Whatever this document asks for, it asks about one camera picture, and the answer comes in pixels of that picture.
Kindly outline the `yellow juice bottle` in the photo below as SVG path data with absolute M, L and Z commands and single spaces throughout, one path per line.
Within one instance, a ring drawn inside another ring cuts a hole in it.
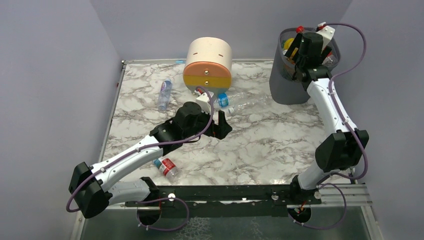
M 295 56 L 295 54 L 297 53 L 297 51 L 298 51 L 298 48 L 297 47 L 295 47 L 294 48 L 294 50 L 292 51 L 292 53 L 291 53 L 291 55 L 290 55 L 290 57 L 287 57 L 286 56 L 286 53 L 287 53 L 287 51 L 289 50 L 289 48 L 290 48 L 290 46 L 291 46 L 291 44 L 293 43 L 293 41 L 294 41 L 294 37 L 292 37 L 292 38 L 289 38 L 289 39 L 287 39 L 284 43 L 283 43 L 283 45 L 282 45 L 282 49 L 283 49 L 283 51 L 282 51 L 282 53 L 283 53 L 283 55 L 290 61 L 290 62 L 292 62 L 292 63 L 294 63 L 295 61 L 294 61 L 294 56 Z

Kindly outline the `clear bottle white blue cap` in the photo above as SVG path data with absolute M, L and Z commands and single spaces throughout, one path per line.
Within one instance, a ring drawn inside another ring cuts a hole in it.
M 267 95 L 240 99 L 233 104 L 229 105 L 226 109 L 222 109 L 226 114 L 234 115 L 238 114 L 246 109 L 250 109 L 256 106 L 263 106 L 269 103 L 269 97 Z

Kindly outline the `red cap bottle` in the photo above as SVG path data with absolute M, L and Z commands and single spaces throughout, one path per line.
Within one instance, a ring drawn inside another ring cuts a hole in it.
M 331 66 L 335 66 L 338 63 L 338 58 L 331 51 L 327 57 L 323 60 L 322 65 L 330 68 Z
M 305 28 L 304 28 L 302 25 L 298 26 L 298 27 L 296 28 L 296 30 L 295 30 L 295 32 L 296 32 L 297 34 L 303 34 L 305 31 L 306 31 L 306 30 L 305 30 Z
M 171 159 L 161 157 L 154 159 L 151 162 L 168 181 L 176 182 L 179 179 L 179 168 Z

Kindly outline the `clear bottle blue label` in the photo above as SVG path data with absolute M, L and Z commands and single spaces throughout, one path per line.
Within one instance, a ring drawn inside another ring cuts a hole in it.
M 229 106 L 239 104 L 248 97 L 246 92 L 236 92 L 236 93 L 220 93 L 217 95 L 216 99 L 213 102 L 213 107 L 215 109 L 222 109 Z

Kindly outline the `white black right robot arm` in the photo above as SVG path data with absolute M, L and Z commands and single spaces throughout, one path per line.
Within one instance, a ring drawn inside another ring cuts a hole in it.
M 293 199 L 306 199 L 326 177 L 356 166 L 369 141 L 368 132 L 359 130 L 348 118 L 331 72 L 323 65 L 330 51 L 322 34 L 307 31 L 299 32 L 285 53 L 295 62 L 293 79 L 313 99 L 328 135 L 315 150 L 315 162 L 292 179 Z

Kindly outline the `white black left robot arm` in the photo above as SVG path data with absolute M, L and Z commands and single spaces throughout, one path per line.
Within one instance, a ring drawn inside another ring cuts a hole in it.
M 202 135 L 222 140 L 232 130 L 224 111 L 218 111 L 218 122 L 214 122 L 213 115 L 203 112 L 199 104 L 185 102 L 174 117 L 157 125 L 127 150 L 104 162 L 76 165 L 68 187 L 71 197 L 66 210 L 81 212 L 89 219 L 110 205 L 143 201 L 155 191 L 154 184 L 146 177 L 124 184 L 120 181 L 123 177 Z

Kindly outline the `clear bottle purple label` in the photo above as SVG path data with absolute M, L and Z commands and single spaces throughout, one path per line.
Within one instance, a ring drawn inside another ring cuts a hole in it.
M 167 78 L 161 83 L 157 99 L 157 108 L 159 111 L 164 112 L 167 110 L 171 98 L 172 89 L 173 83 L 170 78 Z

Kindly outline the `cream pastel drawer cabinet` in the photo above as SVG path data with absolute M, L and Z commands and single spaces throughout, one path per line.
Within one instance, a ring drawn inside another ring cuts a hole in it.
M 225 93 L 232 85 L 232 49 L 216 37 L 200 37 L 188 48 L 182 78 L 186 87 L 194 92 L 197 86 L 214 95 Z

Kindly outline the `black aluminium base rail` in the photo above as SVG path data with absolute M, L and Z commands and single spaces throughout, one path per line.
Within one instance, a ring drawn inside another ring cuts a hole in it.
M 312 207 L 362 207 L 373 204 L 364 184 L 336 184 L 302 190 L 296 183 L 272 185 L 157 186 L 144 177 L 121 182 L 104 195 L 96 194 L 82 211 L 92 218 L 113 208 L 135 209 L 140 217 L 286 217 L 309 216 Z

